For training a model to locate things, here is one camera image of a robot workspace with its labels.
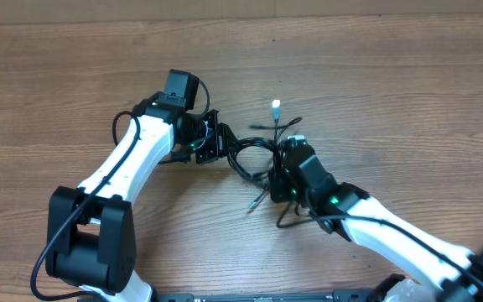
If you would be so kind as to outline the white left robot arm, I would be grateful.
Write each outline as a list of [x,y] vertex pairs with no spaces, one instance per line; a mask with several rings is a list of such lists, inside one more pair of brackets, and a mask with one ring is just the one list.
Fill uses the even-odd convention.
[[92,301],[155,301],[156,289],[136,271],[132,209],[159,164],[221,156],[218,112],[144,100],[128,116],[127,132],[98,170],[77,187],[58,187],[49,200],[46,248],[38,265]]

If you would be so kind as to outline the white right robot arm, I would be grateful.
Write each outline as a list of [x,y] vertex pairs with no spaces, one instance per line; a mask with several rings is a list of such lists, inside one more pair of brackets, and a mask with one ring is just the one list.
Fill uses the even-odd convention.
[[473,253],[422,231],[319,166],[290,166],[269,176],[273,200],[307,208],[325,231],[380,254],[418,281],[427,298],[483,301],[483,250]]

